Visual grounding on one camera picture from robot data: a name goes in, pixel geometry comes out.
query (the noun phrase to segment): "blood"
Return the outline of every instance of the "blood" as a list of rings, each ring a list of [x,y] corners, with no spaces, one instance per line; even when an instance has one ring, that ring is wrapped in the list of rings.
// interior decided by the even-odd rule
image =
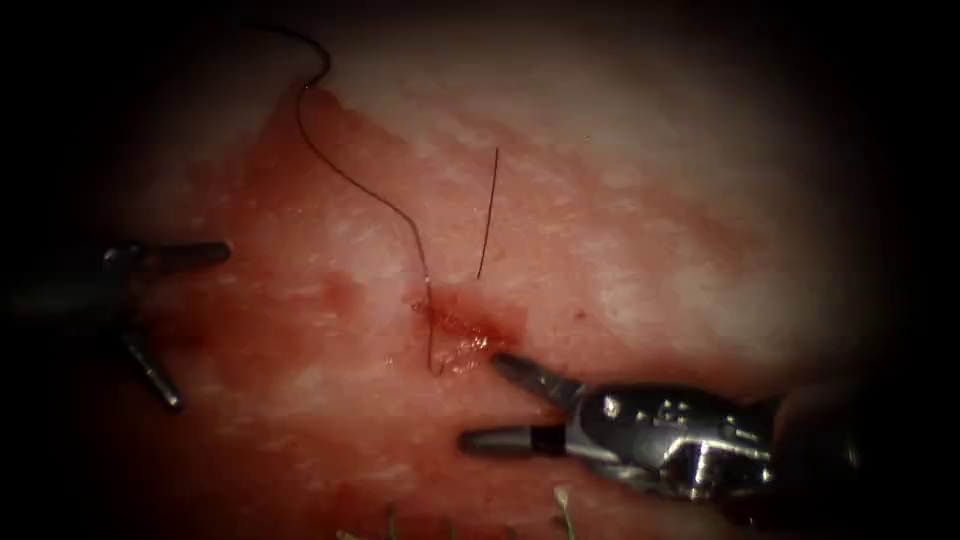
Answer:
[[[421,298],[410,309],[417,315],[414,335],[434,339],[433,373],[481,363],[497,351],[517,350],[526,338],[526,308],[491,299],[473,283],[434,286],[431,302]]]

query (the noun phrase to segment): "black suture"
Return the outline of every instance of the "black suture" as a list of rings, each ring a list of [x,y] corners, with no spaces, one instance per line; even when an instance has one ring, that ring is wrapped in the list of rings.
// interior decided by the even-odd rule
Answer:
[[[310,134],[307,132],[307,127],[304,124],[304,121],[303,121],[304,96],[311,88],[319,84],[324,79],[324,77],[326,77],[327,74],[330,73],[330,69],[333,67],[333,61],[330,57],[330,52],[327,51],[326,47],[321,45],[320,42],[316,41],[315,39],[312,39],[304,34],[301,34],[295,30],[291,30],[284,26],[277,26],[273,24],[254,24],[253,28],[256,30],[269,32],[272,34],[278,34],[278,35],[293,39],[295,41],[299,41],[309,46],[314,51],[316,51],[317,55],[320,57],[320,60],[322,63],[322,67],[320,68],[320,71],[318,71],[316,74],[310,77],[307,80],[307,82],[300,88],[300,91],[297,92],[297,101],[296,101],[297,128],[300,130],[300,137],[303,138],[303,141],[307,144],[308,147],[310,147],[310,150],[313,151],[314,155],[316,155],[320,161],[324,162],[327,165],[327,167],[330,167],[330,169],[334,173],[336,173],[337,176],[339,176],[344,181],[348,182],[353,187],[359,189],[360,191],[362,191],[364,194],[371,197],[375,201],[379,202],[380,204],[383,204],[384,206],[392,210],[395,214],[400,216],[400,218],[410,228],[410,232],[413,233],[413,239],[417,246],[417,256],[420,259],[420,265],[422,267],[423,285],[424,285],[424,290],[427,297],[427,317],[428,317],[428,326],[429,326],[429,334],[427,336],[427,369],[430,371],[430,373],[436,376],[442,375],[443,374],[442,364],[440,365],[439,371],[434,371],[433,369],[433,334],[434,334],[433,288],[430,284],[430,272],[427,269],[427,256],[426,256],[426,252],[423,249],[423,241],[420,237],[420,229],[417,227],[416,222],[414,222],[413,219],[409,215],[407,215],[406,212],[398,208],[395,204],[391,203],[384,197],[380,196],[378,193],[374,192],[370,188],[364,186],[363,184],[355,180],[352,176],[347,174],[346,171],[344,171],[343,169],[338,167],[336,164],[334,164],[332,161],[330,161],[330,159],[326,156],[326,154],[324,154],[320,150],[320,148],[318,148],[317,145],[313,142],[313,139],[310,138]]]
[[[483,232],[483,247],[480,249],[480,265],[477,266],[477,280],[483,272],[483,261],[487,258],[487,242],[490,240],[490,219],[493,216],[493,196],[497,191],[497,170],[500,168],[500,147],[493,152],[493,181],[490,183],[490,201],[487,203],[487,227]]]

